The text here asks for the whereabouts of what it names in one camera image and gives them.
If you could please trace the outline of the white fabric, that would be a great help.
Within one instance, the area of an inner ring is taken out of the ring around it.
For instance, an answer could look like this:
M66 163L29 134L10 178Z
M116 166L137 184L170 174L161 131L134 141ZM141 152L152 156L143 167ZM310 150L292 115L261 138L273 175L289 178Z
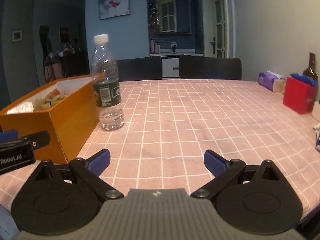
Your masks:
M22 102L19 105L8 110L6 114L32 113L34 111L34 104L31 101Z

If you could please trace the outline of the brown plush teddy bear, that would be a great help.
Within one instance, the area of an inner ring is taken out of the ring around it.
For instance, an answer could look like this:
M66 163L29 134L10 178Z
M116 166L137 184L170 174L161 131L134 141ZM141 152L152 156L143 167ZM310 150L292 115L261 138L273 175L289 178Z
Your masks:
M60 101L65 99L67 94L57 94L53 93L47 94L45 98L36 99L33 103L33 111L44 111L51 109L53 106L57 105Z

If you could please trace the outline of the pink checkered tablecloth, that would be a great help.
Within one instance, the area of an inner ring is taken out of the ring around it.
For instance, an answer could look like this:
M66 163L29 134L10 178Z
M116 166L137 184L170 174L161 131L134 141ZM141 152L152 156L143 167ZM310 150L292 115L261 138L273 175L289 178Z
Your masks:
M151 80L122 82L124 126L108 132L98 123L77 157L111 153L101 178L130 189L193 192L213 176L206 150L258 165L270 159L298 194L303 213L319 205L316 120L283 104L283 96L256 82Z

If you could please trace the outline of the clear plastic water bottle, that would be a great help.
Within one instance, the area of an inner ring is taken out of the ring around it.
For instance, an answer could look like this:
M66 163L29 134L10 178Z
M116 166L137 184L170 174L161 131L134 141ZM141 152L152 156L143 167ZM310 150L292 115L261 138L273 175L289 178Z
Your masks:
M108 48L108 35L94 37L90 72L101 127L106 131L124 125L117 61Z

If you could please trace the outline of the purple tissue pack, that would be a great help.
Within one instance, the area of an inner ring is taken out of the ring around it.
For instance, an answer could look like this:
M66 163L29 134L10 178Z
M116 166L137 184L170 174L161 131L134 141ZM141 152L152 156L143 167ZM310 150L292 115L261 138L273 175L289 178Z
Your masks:
M258 74L259 85L275 93L282 92L285 81L285 76L271 72L269 70Z

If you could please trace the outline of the right black chair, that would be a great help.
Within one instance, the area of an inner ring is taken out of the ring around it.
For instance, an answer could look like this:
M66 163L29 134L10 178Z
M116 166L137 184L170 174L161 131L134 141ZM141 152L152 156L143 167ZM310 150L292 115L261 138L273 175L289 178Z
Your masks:
M242 63L238 58L181 55L179 75L181 79L242 80Z

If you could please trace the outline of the black chair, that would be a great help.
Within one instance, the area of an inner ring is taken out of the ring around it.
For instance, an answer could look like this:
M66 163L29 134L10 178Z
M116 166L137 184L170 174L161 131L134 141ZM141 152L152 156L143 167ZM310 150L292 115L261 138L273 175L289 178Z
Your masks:
M117 62L119 81L161 80L163 75L160 56L125 59Z
M181 55L179 75L181 79L242 80L242 63L238 58Z

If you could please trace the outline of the red box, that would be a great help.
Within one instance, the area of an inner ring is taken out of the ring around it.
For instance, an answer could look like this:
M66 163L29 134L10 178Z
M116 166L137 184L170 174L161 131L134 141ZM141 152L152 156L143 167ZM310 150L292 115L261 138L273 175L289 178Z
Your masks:
M286 80L283 104L298 114L312 112L317 86L308 85L293 77Z

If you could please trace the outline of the left black chair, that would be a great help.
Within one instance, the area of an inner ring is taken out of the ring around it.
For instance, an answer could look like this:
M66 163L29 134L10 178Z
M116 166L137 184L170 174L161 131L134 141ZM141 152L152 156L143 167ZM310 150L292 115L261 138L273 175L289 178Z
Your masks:
M119 81L161 80L163 75L160 56L125 59L117 62Z

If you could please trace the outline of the white drawer cabinet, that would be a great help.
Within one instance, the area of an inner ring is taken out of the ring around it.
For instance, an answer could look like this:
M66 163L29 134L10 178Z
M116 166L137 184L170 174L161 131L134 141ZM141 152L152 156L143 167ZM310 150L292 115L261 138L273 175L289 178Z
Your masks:
M180 77L179 57L181 55L203 56L203 54L188 53L188 52L150 54L151 57L154 57L154 56L161 57L163 79L178 79Z

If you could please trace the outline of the white glass panel door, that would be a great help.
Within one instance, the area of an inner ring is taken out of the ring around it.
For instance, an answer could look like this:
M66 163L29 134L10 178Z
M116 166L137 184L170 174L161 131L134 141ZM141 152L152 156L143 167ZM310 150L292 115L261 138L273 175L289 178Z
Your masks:
M234 0L202 0L203 55L235 57Z

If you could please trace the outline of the blue packet on red box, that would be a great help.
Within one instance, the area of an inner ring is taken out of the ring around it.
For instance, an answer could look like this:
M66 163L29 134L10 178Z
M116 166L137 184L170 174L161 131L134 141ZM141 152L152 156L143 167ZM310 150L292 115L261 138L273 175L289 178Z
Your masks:
M299 74L299 73L292 73L291 74L291 77L298 80L298 81L301 81L303 83L306 83L307 85L310 85L310 86L318 86L318 82L316 80L313 80L312 78L308 77L308 76L305 76L303 74Z

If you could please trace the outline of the dark glass wine bottle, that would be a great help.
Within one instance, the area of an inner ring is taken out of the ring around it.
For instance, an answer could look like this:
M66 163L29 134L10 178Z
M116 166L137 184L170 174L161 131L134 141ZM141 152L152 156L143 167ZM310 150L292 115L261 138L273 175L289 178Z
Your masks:
M315 62L316 62L316 54L310 52L309 53L309 65L306 68L306 70L304 70L303 75L318 82L318 75L315 70Z

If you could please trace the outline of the small framed wall picture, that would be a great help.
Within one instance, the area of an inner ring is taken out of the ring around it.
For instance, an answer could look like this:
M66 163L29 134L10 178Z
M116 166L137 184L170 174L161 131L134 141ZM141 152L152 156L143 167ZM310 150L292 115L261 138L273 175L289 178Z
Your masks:
M23 41L23 30L13 30L11 32L12 43L22 42Z

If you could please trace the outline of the wall mirror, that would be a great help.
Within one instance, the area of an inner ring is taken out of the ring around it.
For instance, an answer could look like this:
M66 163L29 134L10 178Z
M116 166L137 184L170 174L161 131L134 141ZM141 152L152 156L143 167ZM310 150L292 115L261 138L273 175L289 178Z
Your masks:
M157 0L156 10L158 33L191 33L189 0Z

